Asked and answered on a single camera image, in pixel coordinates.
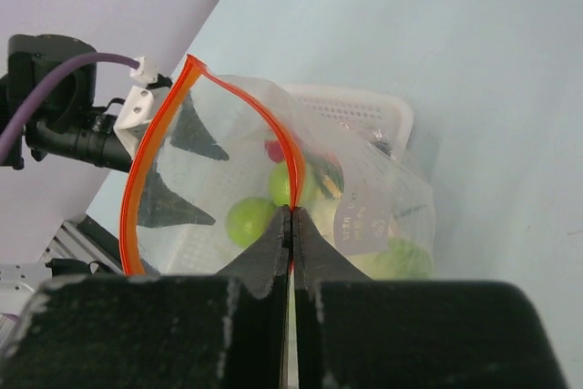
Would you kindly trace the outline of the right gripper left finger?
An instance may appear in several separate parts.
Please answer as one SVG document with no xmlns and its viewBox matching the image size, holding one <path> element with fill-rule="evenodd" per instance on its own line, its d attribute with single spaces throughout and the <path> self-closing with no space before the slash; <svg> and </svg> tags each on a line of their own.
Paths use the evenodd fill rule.
<svg viewBox="0 0 583 389">
<path fill-rule="evenodd" d="M 292 217 L 213 275 L 43 283 L 1 351 L 4 388 L 283 388 Z"/>
</svg>

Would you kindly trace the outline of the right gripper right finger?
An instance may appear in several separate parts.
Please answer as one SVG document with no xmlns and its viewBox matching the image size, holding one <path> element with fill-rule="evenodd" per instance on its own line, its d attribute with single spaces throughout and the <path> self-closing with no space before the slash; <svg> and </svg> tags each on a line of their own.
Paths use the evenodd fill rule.
<svg viewBox="0 0 583 389">
<path fill-rule="evenodd" d="M 537 312 L 506 282 L 374 281 L 291 215 L 302 388 L 564 388 Z"/>
</svg>

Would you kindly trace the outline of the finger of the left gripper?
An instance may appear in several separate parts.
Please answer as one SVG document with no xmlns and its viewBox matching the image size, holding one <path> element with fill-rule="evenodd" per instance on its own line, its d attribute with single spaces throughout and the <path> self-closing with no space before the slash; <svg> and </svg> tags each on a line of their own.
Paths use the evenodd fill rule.
<svg viewBox="0 0 583 389">
<path fill-rule="evenodd" d="M 212 226 L 216 220 L 172 191 L 156 169 L 146 176 L 138 204 L 137 225 L 149 229 L 178 225 Z"/>
<path fill-rule="evenodd" d="M 216 161 L 230 159 L 200 119 L 190 91 L 180 104 L 178 118 L 170 135 L 170 145 Z"/>
</svg>

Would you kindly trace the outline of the clear orange zip bag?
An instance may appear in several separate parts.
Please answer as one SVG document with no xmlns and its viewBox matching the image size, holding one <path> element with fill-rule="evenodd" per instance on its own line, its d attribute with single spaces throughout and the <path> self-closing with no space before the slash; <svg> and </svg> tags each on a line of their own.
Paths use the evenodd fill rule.
<svg viewBox="0 0 583 389">
<path fill-rule="evenodd" d="M 128 275 L 147 272 L 140 261 L 138 194 L 147 170 L 163 144 L 163 132 L 174 119 L 179 99 L 191 91 L 226 107 L 234 97 L 261 117 L 281 143 L 291 183 L 291 204 L 307 210 L 321 234 L 363 273 L 376 280 L 426 279 L 433 271 L 435 209 L 433 192 L 407 156 L 392 147 L 383 152 L 355 130 L 300 110 L 300 102 L 265 79 L 215 75 L 189 56 L 175 84 L 147 129 L 130 168 L 119 219 L 119 253 Z M 343 172 L 337 198 L 315 198 L 300 205 L 307 164 L 332 159 Z"/>
</svg>

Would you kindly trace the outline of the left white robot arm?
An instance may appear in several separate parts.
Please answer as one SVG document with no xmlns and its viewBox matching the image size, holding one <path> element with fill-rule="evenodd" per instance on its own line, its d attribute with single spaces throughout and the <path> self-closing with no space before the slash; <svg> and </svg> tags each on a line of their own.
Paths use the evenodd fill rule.
<svg viewBox="0 0 583 389">
<path fill-rule="evenodd" d="M 126 96 L 97 105 L 97 68 L 105 64 L 127 68 L 135 85 Z M 22 169 L 27 148 L 36 161 L 54 155 L 129 173 L 174 84 L 145 57 L 98 51 L 72 36 L 15 34 L 1 77 L 1 164 Z M 156 153 L 138 194 L 138 225 L 211 227 L 222 221 L 229 210 L 212 192 L 203 167 L 230 156 L 205 125 L 191 91 L 179 99 L 163 143 L 193 161 L 189 193 L 171 181 L 163 154 Z"/>
</svg>

